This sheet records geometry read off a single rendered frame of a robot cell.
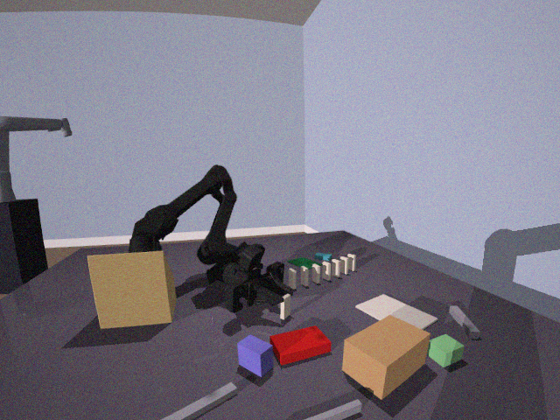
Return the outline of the red rectangular block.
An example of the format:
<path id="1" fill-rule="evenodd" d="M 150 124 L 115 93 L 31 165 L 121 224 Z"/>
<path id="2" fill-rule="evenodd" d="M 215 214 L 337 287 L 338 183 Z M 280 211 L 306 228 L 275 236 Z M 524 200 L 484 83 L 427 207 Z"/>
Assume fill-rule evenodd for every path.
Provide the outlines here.
<path id="1" fill-rule="evenodd" d="M 315 325 L 272 335 L 270 344 L 281 366 L 331 352 L 330 340 Z"/>

